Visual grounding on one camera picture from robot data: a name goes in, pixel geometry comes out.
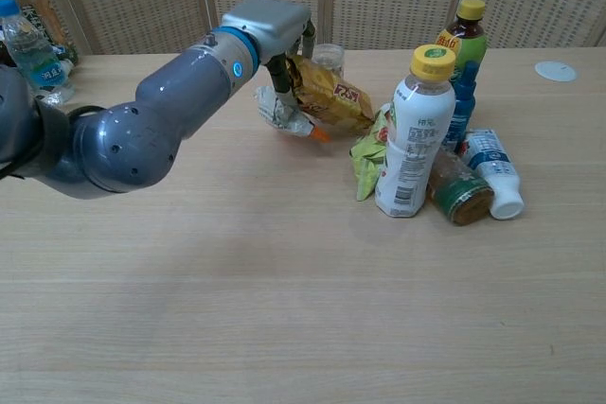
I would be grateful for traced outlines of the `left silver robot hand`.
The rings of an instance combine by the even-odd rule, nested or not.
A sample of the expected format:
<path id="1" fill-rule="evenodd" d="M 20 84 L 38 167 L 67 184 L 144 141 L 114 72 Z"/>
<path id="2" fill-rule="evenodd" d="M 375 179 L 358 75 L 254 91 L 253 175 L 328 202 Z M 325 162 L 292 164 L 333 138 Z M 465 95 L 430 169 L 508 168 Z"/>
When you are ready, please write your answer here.
<path id="1" fill-rule="evenodd" d="M 223 15 L 220 28 L 252 45 L 253 64 L 267 68 L 277 98 L 296 110 L 287 60 L 296 54 L 312 57 L 316 29 L 311 9 L 287 0 L 243 0 Z"/>

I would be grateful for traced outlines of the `yellow snack package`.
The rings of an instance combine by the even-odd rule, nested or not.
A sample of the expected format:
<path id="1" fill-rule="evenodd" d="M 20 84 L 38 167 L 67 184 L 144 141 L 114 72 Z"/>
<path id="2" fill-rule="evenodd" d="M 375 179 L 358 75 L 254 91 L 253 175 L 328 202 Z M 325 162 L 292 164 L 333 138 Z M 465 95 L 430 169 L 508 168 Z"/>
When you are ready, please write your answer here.
<path id="1" fill-rule="evenodd" d="M 283 103 L 272 86 L 256 89 L 258 113 L 274 129 L 319 142 L 330 140 L 321 123 L 362 134 L 374 122 L 370 97 L 321 65 L 302 56 L 286 59 L 294 104 Z"/>

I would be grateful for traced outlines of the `clear jar of nuts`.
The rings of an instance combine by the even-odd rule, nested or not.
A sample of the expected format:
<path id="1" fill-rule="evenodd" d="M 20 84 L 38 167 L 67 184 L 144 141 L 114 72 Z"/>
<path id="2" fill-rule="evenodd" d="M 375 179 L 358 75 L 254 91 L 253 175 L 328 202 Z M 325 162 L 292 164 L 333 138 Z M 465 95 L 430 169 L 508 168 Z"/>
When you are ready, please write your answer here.
<path id="1" fill-rule="evenodd" d="M 339 44 L 317 44 L 312 61 L 340 78 L 344 76 L 345 49 Z"/>

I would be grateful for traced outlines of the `green crumpled snack bag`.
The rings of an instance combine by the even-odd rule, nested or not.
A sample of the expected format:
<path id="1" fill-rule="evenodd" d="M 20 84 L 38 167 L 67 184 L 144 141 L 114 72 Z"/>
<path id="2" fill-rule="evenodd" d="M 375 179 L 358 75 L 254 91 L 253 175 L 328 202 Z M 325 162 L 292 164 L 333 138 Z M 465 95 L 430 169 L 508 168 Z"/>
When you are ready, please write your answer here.
<path id="1" fill-rule="evenodd" d="M 367 135 L 359 139 L 350 149 L 357 183 L 356 200 L 366 200 L 375 190 L 386 155 L 390 103 L 385 103 L 375 114 L 375 121 Z"/>

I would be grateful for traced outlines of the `white bottle with yellow cap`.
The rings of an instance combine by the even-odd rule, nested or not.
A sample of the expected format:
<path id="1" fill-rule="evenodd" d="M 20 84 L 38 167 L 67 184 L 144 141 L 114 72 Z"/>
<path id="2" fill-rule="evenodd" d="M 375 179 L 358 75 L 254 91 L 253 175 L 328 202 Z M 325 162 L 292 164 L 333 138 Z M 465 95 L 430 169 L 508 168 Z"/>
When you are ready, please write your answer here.
<path id="1" fill-rule="evenodd" d="M 421 45 L 413 52 L 409 75 L 395 89 L 375 187 L 375 203 L 389 217 L 413 217 L 424 204 L 432 165 L 455 110 L 450 83 L 455 61 L 456 54 L 445 46 Z"/>

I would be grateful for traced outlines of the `green bottle with yellow cap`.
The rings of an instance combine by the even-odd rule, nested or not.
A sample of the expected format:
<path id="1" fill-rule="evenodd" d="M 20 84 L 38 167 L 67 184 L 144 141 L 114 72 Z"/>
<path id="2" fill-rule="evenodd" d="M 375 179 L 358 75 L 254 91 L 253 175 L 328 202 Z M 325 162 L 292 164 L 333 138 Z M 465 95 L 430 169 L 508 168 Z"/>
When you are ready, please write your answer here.
<path id="1" fill-rule="evenodd" d="M 468 61 L 480 64 L 484 59 L 488 44 L 487 35 L 480 22 L 485 9 L 484 0 L 461 0 L 455 19 L 437 35 L 436 44 L 447 47 L 456 54 L 451 83 L 460 79 Z"/>

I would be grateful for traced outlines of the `blue sports drink bottle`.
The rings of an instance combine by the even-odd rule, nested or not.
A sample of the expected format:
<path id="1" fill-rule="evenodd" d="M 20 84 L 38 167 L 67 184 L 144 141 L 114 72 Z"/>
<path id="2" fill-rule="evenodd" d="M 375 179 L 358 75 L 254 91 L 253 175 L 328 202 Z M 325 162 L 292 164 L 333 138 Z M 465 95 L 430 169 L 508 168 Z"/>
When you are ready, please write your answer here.
<path id="1" fill-rule="evenodd" d="M 453 84 L 456 103 L 447 134 L 442 141 L 445 149 L 457 152 L 463 142 L 475 107 L 474 91 L 479 70 L 477 61 L 467 61 L 462 73 Z"/>

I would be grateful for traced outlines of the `large tea bottle white cap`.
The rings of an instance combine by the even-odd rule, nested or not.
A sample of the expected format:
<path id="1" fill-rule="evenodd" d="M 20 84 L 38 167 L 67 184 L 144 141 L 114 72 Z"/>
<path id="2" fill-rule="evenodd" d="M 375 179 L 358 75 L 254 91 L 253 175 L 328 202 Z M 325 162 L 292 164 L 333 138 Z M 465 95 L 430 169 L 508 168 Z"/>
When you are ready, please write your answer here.
<path id="1" fill-rule="evenodd" d="M 63 29 L 50 0 L 15 1 L 26 18 L 49 40 L 58 58 L 77 65 L 80 60 L 77 49 Z"/>

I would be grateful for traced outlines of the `clear water bottle blue cap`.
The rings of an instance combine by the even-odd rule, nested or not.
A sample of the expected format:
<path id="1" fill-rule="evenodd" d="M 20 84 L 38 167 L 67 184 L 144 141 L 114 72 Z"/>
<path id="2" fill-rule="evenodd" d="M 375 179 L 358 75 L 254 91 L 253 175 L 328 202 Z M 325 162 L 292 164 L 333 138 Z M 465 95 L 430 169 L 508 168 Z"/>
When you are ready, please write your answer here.
<path id="1" fill-rule="evenodd" d="M 74 95 L 74 88 L 64 64 L 15 0 L 0 0 L 0 24 L 8 52 L 33 93 L 48 104 L 65 104 Z"/>

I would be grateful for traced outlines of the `brown bottle with green label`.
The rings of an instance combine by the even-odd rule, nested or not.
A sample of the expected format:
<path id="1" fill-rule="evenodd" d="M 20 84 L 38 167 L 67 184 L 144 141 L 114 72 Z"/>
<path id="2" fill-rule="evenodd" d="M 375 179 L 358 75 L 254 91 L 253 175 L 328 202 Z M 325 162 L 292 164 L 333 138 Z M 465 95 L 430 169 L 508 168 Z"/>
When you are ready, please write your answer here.
<path id="1" fill-rule="evenodd" d="M 494 192 L 490 185 L 452 151 L 437 151 L 427 194 L 446 219 L 468 225 L 489 214 Z"/>

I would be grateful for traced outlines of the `white bottle with blue label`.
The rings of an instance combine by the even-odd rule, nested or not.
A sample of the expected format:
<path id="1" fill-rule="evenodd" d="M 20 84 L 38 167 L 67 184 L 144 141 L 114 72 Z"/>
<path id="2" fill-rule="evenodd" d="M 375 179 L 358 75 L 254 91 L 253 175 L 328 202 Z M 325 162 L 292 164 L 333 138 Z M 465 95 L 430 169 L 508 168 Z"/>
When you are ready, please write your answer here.
<path id="1" fill-rule="evenodd" d="M 490 214 L 494 219 L 510 220 L 523 212 L 520 176 L 494 130 L 467 131 L 459 154 L 492 189 Z"/>

